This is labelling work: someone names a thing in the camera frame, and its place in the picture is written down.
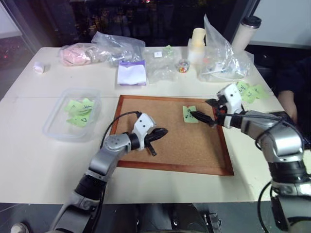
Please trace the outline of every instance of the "wooden frame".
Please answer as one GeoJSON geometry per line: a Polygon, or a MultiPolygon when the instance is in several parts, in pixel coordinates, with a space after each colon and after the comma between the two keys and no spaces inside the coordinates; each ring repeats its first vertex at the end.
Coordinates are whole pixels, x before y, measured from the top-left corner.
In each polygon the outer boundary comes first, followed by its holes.
{"type": "MultiPolygon", "coordinates": [[[[162,101],[191,101],[191,102],[205,102],[203,99],[188,99],[188,98],[169,98],[169,97],[147,97],[147,96],[128,96],[120,95],[118,106],[116,109],[115,117],[121,114],[123,102],[125,99],[138,99],[138,100],[162,100],[162,101]]],[[[117,120],[111,130],[111,134],[115,134],[118,126],[117,120]]],[[[131,168],[145,168],[145,169],[157,169],[157,170],[167,170],[167,171],[181,171],[181,172],[192,172],[192,173],[203,173],[212,175],[222,175],[222,176],[233,176],[233,168],[231,160],[229,157],[228,149],[225,143],[224,132],[221,126],[217,126],[217,132],[219,135],[221,148],[223,151],[223,158],[225,162],[225,167],[206,167],[206,166],[188,166],[188,165],[172,165],[172,164],[162,164],[162,163],[147,163],[138,161],[123,161],[120,160],[118,163],[119,167],[131,167],[131,168]]]]}

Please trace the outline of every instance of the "clear plastic bag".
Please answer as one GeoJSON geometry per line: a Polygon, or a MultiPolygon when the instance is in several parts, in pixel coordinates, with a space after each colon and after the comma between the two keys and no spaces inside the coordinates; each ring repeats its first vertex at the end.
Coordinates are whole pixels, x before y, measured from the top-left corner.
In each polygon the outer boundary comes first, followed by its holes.
{"type": "Polygon", "coordinates": [[[254,56],[245,51],[235,54],[230,43],[210,24],[206,15],[204,26],[207,46],[199,79],[204,82],[230,82],[248,76],[254,56]]]}
{"type": "Polygon", "coordinates": [[[147,48],[145,49],[144,58],[149,83],[156,83],[160,80],[176,80],[176,57],[174,50],[170,46],[163,49],[147,48]]]}
{"type": "Polygon", "coordinates": [[[100,32],[96,32],[91,42],[109,54],[107,60],[113,66],[118,66],[119,61],[142,61],[142,54],[146,47],[142,40],[100,32]]]}
{"type": "Polygon", "coordinates": [[[60,62],[65,66],[84,66],[104,62],[109,54],[91,43],[77,43],[61,47],[58,53],[60,62]]]}

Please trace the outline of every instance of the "robotic arm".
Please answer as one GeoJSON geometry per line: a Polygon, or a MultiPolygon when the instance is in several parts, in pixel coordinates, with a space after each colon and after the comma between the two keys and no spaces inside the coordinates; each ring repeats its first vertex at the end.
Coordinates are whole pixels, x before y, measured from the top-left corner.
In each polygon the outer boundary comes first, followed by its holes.
{"type": "Polygon", "coordinates": [[[160,139],[168,131],[156,128],[151,117],[140,115],[132,133],[111,135],[104,146],[92,158],[89,168],[76,189],[71,193],[50,227],[53,232],[82,233],[92,232],[96,225],[95,212],[101,208],[100,201],[119,159],[131,150],[148,148],[152,156],[156,155],[151,142],[160,139]]]}
{"type": "Polygon", "coordinates": [[[311,220],[311,179],[303,162],[303,141],[300,133],[289,123],[272,114],[244,112],[241,96],[233,83],[217,93],[218,100],[206,102],[216,108],[216,119],[202,112],[191,114],[214,126],[235,127],[256,141],[268,162],[272,176],[272,198],[276,225],[290,230],[298,221],[311,220]]]}

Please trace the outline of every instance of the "black lid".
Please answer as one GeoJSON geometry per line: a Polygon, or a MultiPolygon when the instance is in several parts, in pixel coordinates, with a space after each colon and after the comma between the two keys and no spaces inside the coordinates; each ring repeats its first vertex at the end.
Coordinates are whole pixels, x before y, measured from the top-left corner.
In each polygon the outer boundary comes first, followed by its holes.
{"type": "Polygon", "coordinates": [[[246,24],[255,28],[259,28],[261,24],[261,19],[256,16],[245,17],[242,20],[242,24],[246,24]]]}

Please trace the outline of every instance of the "cork board with wooden frame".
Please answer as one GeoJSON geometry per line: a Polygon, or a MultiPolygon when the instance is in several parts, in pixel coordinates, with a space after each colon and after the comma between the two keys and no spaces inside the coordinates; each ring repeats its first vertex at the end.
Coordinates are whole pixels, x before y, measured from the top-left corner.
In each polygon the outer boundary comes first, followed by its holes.
{"type": "MultiPolygon", "coordinates": [[[[233,176],[222,127],[185,123],[183,106],[196,106],[196,110],[214,116],[212,107],[203,99],[121,95],[115,117],[141,111],[151,116],[157,127],[169,132],[152,142],[157,156],[153,157],[148,150],[135,150],[125,155],[118,166],[233,176]]],[[[131,132],[136,120],[135,114],[121,117],[110,134],[131,132]]]]}

